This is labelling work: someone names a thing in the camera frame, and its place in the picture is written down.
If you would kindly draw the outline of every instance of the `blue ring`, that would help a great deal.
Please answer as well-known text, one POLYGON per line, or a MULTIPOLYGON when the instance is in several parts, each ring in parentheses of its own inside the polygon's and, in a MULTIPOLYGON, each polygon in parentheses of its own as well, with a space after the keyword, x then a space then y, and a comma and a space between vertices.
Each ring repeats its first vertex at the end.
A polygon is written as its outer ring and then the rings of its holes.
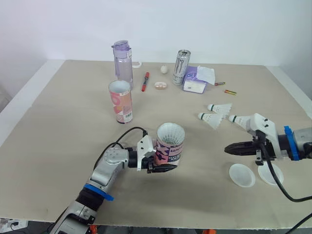
POLYGON ((90 189, 93 192, 96 192, 97 194, 100 194, 103 198, 105 198, 108 201, 113 201, 114 198, 112 196, 110 196, 109 194, 105 193, 104 191, 102 191, 101 189, 91 185, 91 184, 85 184, 84 188, 90 189))
POLYGON ((291 128, 289 126, 284 126, 284 131, 285 134, 287 136, 288 142, 289 142, 289 146, 291 147, 291 151, 292 151, 292 158, 294 161, 299 161, 299 154, 297 151, 297 147, 296 144, 294 142, 294 138, 293 138, 293 132, 291 130, 291 128))

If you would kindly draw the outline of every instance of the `plastic water bottle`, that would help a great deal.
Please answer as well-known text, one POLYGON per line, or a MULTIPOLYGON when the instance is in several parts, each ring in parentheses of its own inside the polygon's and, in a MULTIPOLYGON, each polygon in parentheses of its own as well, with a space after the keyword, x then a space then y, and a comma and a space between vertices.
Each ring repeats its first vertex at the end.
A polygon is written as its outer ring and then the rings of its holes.
POLYGON ((132 52, 127 40, 120 40, 112 45, 115 57, 115 70, 118 80, 125 80, 133 88, 132 52))

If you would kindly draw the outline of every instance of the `purple bottle cap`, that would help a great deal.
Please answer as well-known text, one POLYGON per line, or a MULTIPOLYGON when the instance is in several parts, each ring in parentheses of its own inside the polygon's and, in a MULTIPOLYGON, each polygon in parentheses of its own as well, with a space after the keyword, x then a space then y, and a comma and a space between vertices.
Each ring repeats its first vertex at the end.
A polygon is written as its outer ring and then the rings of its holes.
POLYGON ((119 40, 112 45, 113 52, 116 58, 126 59, 131 57, 131 48, 127 40, 119 40))

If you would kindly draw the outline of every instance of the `marker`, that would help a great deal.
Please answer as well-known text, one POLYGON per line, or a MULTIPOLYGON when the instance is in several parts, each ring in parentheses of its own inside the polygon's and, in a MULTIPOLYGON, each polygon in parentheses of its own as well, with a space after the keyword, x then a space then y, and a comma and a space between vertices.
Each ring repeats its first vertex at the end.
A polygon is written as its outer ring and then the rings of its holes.
POLYGON ((145 91, 145 88, 146 88, 146 85, 147 85, 147 80, 148 80, 148 77, 149 77, 149 76, 150 76, 150 73, 149 73, 149 72, 145 73, 144 83, 143 83, 143 85, 142 85, 142 92, 145 91))
POLYGON ((234 92, 234 91, 230 91, 230 90, 224 90, 224 92, 225 93, 227 93, 227 94, 232 94, 232 95, 236 95, 237 94, 237 92, 234 92))
POLYGON ((214 83, 215 86, 222 85, 222 84, 225 84, 225 82, 214 83))

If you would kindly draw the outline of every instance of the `power strip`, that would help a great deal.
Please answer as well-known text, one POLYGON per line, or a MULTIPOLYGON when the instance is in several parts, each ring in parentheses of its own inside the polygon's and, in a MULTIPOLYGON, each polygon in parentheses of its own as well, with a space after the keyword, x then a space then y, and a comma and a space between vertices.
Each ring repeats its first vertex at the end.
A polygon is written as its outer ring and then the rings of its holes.
POLYGON ((26 220, 0 218, 0 233, 7 233, 13 230, 15 231, 18 229, 27 228, 27 226, 28 221, 26 220))

